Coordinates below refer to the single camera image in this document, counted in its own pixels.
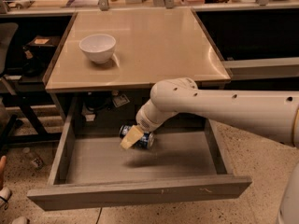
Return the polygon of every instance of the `white countertop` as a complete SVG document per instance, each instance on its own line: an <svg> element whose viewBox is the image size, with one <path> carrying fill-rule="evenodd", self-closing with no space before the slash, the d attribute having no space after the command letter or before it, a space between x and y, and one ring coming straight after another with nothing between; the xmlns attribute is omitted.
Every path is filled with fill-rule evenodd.
<svg viewBox="0 0 299 224"><path fill-rule="evenodd" d="M79 41L92 34L117 40L115 61L90 62ZM189 8L80 11L46 86L48 92L149 88L159 80L229 80Z"/></svg>

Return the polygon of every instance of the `gray drawer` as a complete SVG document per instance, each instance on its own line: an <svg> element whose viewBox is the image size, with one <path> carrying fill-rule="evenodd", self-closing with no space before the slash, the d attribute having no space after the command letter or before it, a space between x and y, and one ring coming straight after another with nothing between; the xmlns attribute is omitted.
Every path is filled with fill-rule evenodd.
<svg viewBox="0 0 299 224"><path fill-rule="evenodd" d="M122 150L120 127L148 99L147 91L126 95L130 104L101 110L93 122L74 98L48 185L29 190L29 199L50 211L231 199L249 186L249 176L234 176L212 120L180 114L156 131L151 150Z"/></svg>

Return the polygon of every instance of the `shoe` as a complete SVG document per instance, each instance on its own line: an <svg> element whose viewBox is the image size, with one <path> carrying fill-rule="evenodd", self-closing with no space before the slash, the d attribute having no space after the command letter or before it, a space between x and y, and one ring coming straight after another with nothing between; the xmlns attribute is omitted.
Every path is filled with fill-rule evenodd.
<svg viewBox="0 0 299 224"><path fill-rule="evenodd" d="M11 224L27 224L29 222L29 220L27 219L27 217L18 217L16 219L14 219Z"/></svg>
<svg viewBox="0 0 299 224"><path fill-rule="evenodd" d="M8 209L8 199L10 198L10 196L11 196L11 191L9 188L3 187L0 190L0 208L4 206L5 210Z"/></svg>

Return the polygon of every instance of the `desk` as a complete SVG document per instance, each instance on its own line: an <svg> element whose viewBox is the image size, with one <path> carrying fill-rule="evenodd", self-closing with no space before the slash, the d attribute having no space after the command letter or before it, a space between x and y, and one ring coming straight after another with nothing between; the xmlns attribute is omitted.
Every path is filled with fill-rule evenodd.
<svg viewBox="0 0 299 224"><path fill-rule="evenodd" d="M107 67L89 62L78 47L83 37L97 33L117 40L115 61ZM82 96L75 97L48 186L30 190L28 198L44 210L63 210L238 197L251 180L233 175L226 147L209 120L178 116L157 131L151 151L120 152L120 127L135 122L150 87L177 77L229 80L191 10L79 12L46 90L62 97L120 89L130 103L101 109L87 121Z"/></svg>

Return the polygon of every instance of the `black chair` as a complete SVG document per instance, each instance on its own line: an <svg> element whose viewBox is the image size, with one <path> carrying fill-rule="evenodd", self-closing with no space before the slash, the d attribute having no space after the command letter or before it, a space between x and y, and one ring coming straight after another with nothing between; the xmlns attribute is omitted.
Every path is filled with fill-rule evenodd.
<svg viewBox="0 0 299 224"><path fill-rule="evenodd" d="M7 89L8 93L11 95L11 98L15 104L21 110L26 118L30 121L32 126L35 128L37 134L31 135L21 135L21 136L9 136L11 129L13 129L14 124L17 121L15 115L10 117L10 121L7 124L7 127L0 133L0 150L4 144L12 143L26 143L26 142L37 142L37 141L54 141L59 140L60 133L48 133L45 130L45 127L40 122L36 113L33 111L29 105L26 97L18 93L14 88L12 82L10 82L8 76L6 75L6 59L7 51L10 45L10 42L18 30L18 24L14 22L0 23L0 78L2 84Z"/></svg>

